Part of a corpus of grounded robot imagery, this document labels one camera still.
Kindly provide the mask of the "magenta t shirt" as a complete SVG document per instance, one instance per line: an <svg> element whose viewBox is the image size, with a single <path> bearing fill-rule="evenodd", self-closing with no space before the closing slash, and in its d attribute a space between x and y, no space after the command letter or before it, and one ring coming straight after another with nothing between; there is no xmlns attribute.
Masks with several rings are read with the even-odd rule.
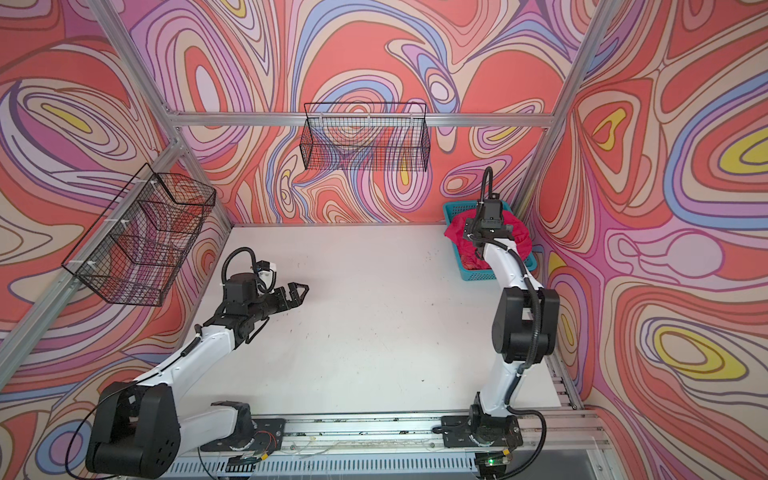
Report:
<svg viewBox="0 0 768 480"><path fill-rule="evenodd" d="M444 211L446 220L444 236L453 243L461 268L466 271L490 270L491 267L488 263L477 257L473 245L463 237L466 220L475 216L474 204L469 203L468 209L464 210L462 210L462 205L459 202L446 204L446 207L447 210ZM513 239L517 245L518 254L524 260L528 270L533 272L537 268L537 262L532 253L533 243L529 230L509 209L504 208L507 210L504 213L504 221L512 226Z"/></svg>

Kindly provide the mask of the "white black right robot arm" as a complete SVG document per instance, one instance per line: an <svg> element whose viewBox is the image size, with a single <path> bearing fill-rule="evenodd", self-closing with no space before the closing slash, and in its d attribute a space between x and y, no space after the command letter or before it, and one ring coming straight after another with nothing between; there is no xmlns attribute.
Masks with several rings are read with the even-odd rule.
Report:
<svg viewBox="0 0 768 480"><path fill-rule="evenodd" d="M518 398L529 371L554 352L560 297L536 280L518 248L516 225L493 189L493 169L484 169L474 207L459 214L446 209L445 236L456 247L458 264L473 257L487 264L500 285L500 299L491 325L496 362L489 380L476 394L466 416L444 416L434 432L447 448L522 445L518 418L536 415Z"/></svg>

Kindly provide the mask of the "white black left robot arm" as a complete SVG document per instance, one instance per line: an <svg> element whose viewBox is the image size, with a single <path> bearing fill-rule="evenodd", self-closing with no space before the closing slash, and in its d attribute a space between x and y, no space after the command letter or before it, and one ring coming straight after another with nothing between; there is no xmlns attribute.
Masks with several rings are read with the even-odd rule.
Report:
<svg viewBox="0 0 768 480"><path fill-rule="evenodd" d="M208 444L232 451L254 444L258 433L246 402L217 401L187 416L177 406L211 367L250 344L274 315L300 307L310 288L298 282L278 286L275 266L249 247L225 258L221 287L221 302L195 325L191 341L137 378L110 384L82 420L90 428L83 444L89 478L157 479L180 454Z"/></svg>

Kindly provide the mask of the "teal plastic basket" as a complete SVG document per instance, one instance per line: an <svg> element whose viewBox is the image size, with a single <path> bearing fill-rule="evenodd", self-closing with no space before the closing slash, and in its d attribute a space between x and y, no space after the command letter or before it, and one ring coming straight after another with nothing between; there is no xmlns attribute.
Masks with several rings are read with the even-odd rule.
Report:
<svg viewBox="0 0 768 480"><path fill-rule="evenodd" d="M512 226L513 240L518 245L519 254L524 258L526 268L534 272L537 261L533 243L526 225L511 211L506 202L503 205L503 223ZM477 257L474 246L463 237L465 223L476 214L476 202L472 200L452 201L442 207L446 229L444 236L451 241L457 260L460 276L465 281L494 280L495 275L487 262Z"/></svg>

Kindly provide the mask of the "aluminium left wall bar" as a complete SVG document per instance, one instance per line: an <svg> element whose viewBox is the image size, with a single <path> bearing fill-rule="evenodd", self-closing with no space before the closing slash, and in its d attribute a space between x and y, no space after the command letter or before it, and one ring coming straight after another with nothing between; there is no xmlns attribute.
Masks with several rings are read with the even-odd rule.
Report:
<svg viewBox="0 0 768 480"><path fill-rule="evenodd" d="M12 330L1 334L2 386L9 383L61 311L83 287L83 283L67 267L81 264L85 256L92 253L104 236L102 231L127 209L133 196L138 193L139 185L154 171L170 169L180 151L180 142L171 140L155 159L142 164L133 175L113 171L79 173L71 170L51 174L56 187L72 188L76 198L95 202L103 211L91 227L67 243L70 252L63 258L63 264L54 271L55 276L45 285L37 301Z"/></svg>

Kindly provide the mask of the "aluminium frame corner post left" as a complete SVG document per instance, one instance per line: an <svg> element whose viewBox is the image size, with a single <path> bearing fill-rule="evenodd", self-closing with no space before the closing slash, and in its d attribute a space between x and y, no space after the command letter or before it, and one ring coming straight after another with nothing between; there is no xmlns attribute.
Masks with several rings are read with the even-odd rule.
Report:
<svg viewBox="0 0 768 480"><path fill-rule="evenodd" d="M174 117L170 107L144 65L138 49L112 2L88 1L87 4L123 62L126 75L140 90L161 131L169 139L171 153L168 154L167 160L158 159L155 169L170 171L175 165L180 164L194 180L211 187L212 183L201 167L199 160L193 154L180 128L173 123Z"/></svg>

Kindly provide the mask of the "aluminium frame corner post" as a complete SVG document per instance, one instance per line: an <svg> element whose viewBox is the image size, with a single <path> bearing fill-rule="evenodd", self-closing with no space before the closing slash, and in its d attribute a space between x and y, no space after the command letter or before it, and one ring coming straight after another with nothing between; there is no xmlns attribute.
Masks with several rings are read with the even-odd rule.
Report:
<svg viewBox="0 0 768 480"><path fill-rule="evenodd" d="M575 60L558 95L552 120L537 144L535 155L531 159L512 203L512 210L519 218L525 218L532 209L539 179L544 173L548 158L556 150L559 135L565 128L568 111L586 78L589 67L597 55L612 19L622 4L623 1L608 0L597 3L583 41L577 50Z"/></svg>
<svg viewBox="0 0 768 480"><path fill-rule="evenodd" d="M167 160L158 159L155 169L170 171L175 165L180 164L194 180L211 187L212 183L201 167L199 160L193 154L180 128L173 123L174 117L170 107L144 65L138 49L112 2L88 1L87 4L123 62L126 75L140 90L161 131L169 139L171 153L168 154Z"/></svg>

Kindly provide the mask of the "aluminium frame corner post right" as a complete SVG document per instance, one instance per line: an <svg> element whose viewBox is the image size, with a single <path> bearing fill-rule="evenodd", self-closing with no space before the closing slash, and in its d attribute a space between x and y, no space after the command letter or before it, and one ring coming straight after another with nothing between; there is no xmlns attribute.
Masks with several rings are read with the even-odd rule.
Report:
<svg viewBox="0 0 768 480"><path fill-rule="evenodd" d="M539 179L544 173L548 158L556 150L559 135L565 128L568 111L586 78L589 67L597 55L612 19L622 4L623 1L608 0L597 3L583 41L577 50L575 60L558 95L552 120L537 144L535 155L531 159L512 203L512 210L519 218L525 218L532 209Z"/></svg>

